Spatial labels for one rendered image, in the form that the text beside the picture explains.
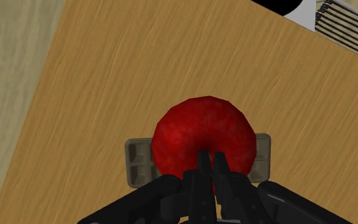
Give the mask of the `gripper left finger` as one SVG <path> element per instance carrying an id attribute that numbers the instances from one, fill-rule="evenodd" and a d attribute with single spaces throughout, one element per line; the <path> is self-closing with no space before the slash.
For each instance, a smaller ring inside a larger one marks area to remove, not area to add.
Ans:
<path id="1" fill-rule="evenodd" d="M 179 179 L 165 174 L 81 219 L 77 224 L 217 224 L 209 153 Z"/>

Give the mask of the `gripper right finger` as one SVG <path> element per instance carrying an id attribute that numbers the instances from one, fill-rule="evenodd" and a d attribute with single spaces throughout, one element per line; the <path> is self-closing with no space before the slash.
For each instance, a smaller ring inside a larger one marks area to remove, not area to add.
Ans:
<path id="1" fill-rule="evenodd" d="M 222 152 L 214 154 L 213 180 L 222 217 L 241 224 L 352 224 L 275 182 L 255 187 L 230 171 Z"/>

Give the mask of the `grey compartment tray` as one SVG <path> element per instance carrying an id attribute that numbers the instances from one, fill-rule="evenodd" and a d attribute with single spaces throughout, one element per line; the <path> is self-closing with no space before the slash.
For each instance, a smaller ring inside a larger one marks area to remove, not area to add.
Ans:
<path id="1" fill-rule="evenodd" d="M 271 137 L 267 133 L 256 134 L 257 155 L 248 175 L 251 183 L 262 183 L 270 178 Z M 151 138 L 132 138 L 125 142 L 127 183 L 130 188 L 140 188 L 161 173 L 153 162 Z"/>

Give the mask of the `red apple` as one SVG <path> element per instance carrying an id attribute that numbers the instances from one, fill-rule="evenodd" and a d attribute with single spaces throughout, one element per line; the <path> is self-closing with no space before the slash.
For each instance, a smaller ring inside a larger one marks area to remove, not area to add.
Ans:
<path id="1" fill-rule="evenodd" d="M 183 177 L 197 168 L 198 152 L 223 152 L 233 172 L 248 175 L 256 158 L 256 134 L 243 112 L 213 96 L 187 99 L 156 124 L 151 141 L 153 162 L 162 175 Z"/>

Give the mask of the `wooden table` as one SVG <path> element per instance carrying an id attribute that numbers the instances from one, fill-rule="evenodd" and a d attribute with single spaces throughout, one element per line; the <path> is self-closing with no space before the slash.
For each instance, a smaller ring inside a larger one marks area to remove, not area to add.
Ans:
<path id="1" fill-rule="evenodd" d="M 199 95 L 271 136 L 273 181 L 358 224 L 358 55 L 249 0 L 68 0 L 0 224 L 76 224 L 127 194 L 125 141 Z"/>

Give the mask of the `pale slatted rack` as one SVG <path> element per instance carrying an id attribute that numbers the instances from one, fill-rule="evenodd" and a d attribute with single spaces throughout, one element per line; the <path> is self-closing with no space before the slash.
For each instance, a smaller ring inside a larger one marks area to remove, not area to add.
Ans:
<path id="1" fill-rule="evenodd" d="M 344 0 L 316 0 L 315 31 L 358 54 L 358 9 Z"/>

